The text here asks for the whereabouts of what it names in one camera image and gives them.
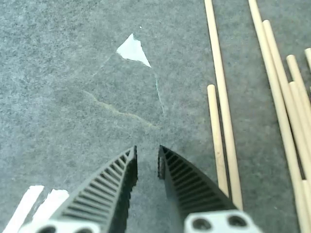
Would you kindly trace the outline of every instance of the wooden stick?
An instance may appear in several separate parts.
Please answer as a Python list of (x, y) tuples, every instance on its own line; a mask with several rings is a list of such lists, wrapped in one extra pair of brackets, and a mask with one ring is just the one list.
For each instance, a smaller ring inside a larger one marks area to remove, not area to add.
[(308, 96), (305, 84), (303, 83), (303, 80), (300, 74), (298, 63), (294, 55), (288, 55), (286, 57), (286, 61), (290, 69), (291, 76), (293, 80), (296, 82), (296, 84), (298, 85), (300, 96), (303, 100), (303, 105), (304, 105), (304, 108), (307, 114), (309, 126), (311, 127), (311, 104), (310, 104), (310, 100), (309, 100), (309, 96)]
[(267, 38), (263, 29), (263, 24), (256, 0), (249, 0), (249, 7), (251, 10), (253, 22), (255, 25), (258, 41), (261, 48), (261, 53), (263, 56), (264, 64), (266, 66), (268, 79), (272, 91), (272, 96), (276, 108), (276, 115), (281, 131), (281, 136), (283, 139), (283, 146), (285, 149), (285, 154), (287, 158), (287, 164), (290, 171), (290, 176), (294, 188), (295, 203), (298, 213), (298, 220), (300, 229), (303, 233), (311, 232), (311, 226), (309, 223), (309, 218), (307, 217), (308, 211), (305, 206), (305, 197), (303, 194), (301, 175), (297, 161), (296, 149), (294, 145), (294, 140), (291, 132), (291, 127), (286, 114), (286, 109), (283, 101), (283, 96), (281, 93), (280, 86), (277, 81), (277, 74), (275, 66), (273, 64), (272, 56), (269, 50)]
[(303, 130), (303, 134), (305, 135), (305, 140), (308, 141), (311, 139), (311, 128), (309, 127), (306, 111), (302, 104), (302, 99), (301, 99), (301, 95), (298, 90), (298, 85), (296, 84), (296, 82), (290, 82), (290, 88), (291, 88), (292, 95), (295, 101), (300, 123), (301, 125), (303, 125), (302, 130)]
[(211, 0), (205, 0), (205, 9), (207, 15), (207, 23), (209, 30), (209, 37), (213, 52), (213, 60), (216, 73), (217, 88), (219, 94), (219, 103), (223, 120), (224, 135), (225, 135), (225, 148), (228, 160), (228, 169), (231, 185), (232, 201), (238, 209), (243, 209), (241, 184), (239, 177), (238, 161), (234, 144), (232, 122), (229, 108), (229, 101), (227, 89), (225, 85), (225, 75), (222, 57), (220, 53), (215, 15), (213, 4)]
[(305, 50), (306, 58), (309, 64), (310, 72), (311, 72), (311, 48), (307, 48)]
[(309, 220), (311, 222), (311, 188), (307, 180), (302, 180), (303, 191), (305, 194), (305, 200), (307, 204), (307, 209), (309, 213)]
[(276, 40), (274, 38), (270, 22), (268, 20), (265, 20), (263, 23), (263, 27), (268, 41), (268, 46), (271, 51), (272, 59), (275, 64), (278, 82), (281, 86), (281, 91), (283, 93), (287, 113), (294, 133), (295, 143), (302, 162), (302, 167), (306, 174), (307, 180), (311, 184), (311, 144), (307, 143), (306, 141), (306, 139), (308, 138), (308, 134), (304, 134), (301, 122), (299, 120), (299, 115), (296, 109), (292, 92), (290, 90), (290, 86), (287, 81), (281, 56), (277, 49)]
[(222, 134), (220, 130), (218, 106), (216, 99), (216, 88), (214, 85), (207, 86), (210, 122), (212, 125), (217, 180), (220, 190), (229, 197), (227, 174), (225, 170), (225, 158), (223, 150)]

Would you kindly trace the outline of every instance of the gray felt surface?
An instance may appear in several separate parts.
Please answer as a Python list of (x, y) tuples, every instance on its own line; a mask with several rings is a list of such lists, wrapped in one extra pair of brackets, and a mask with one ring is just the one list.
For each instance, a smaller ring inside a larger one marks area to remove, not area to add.
[[(298, 232), (248, 1), (213, 4), (245, 211), (266, 232)], [(127, 232), (167, 233), (165, 189), (156, 177), (159, 144), (217, 181), (206, 92), (216, 81), (204, 1), (0, 5), (0, 230), (30, 185), (71, 192), (100, 164), (137, 145), (139, 182)], [(259, 0), (259, 7), (283, 61), (295, 54), (310, 86), (303, 50), (311, 46), (311, 1)], [(152, 68), (115, 53), (131, 33)]]

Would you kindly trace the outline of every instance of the white paper strip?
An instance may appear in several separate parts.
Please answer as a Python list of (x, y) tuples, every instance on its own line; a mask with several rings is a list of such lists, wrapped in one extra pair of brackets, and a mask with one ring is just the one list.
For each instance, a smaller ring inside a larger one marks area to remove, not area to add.
[(18, 232), (43, 189), (44, 186), (42, 185), (34, 185), (29, 187), (2, 233)]
[(142, 50), (141, 42), (134, 38), (133, 33), (120, 45), (117, 49), (117, 53), (124, 59), (139, 61), (148, 67), (151, 67), (149, 61)]
[(33, 216), (33, 221), (48, 220), (57, 208), (69, 197), (66, 190), (55, 190), (48, 194)]

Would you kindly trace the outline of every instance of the gripper mounting screw hole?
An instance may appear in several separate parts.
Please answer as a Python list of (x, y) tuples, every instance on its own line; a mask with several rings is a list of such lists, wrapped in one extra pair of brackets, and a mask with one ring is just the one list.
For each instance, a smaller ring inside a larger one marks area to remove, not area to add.
[(55, 232), (56, 228), (54, 226), (47, 226), (38, 231), (38, 233), (55, 233)]
[(193, 228), (196, 230), (209, 230), (212, 228), (211, 224), (202, 218), (198, 218), (192, 222)]
[(228, 219), (229, 224), (234, 227), (246, 227), (247, 224), (245, 220), (239, 216), (231, 216)]

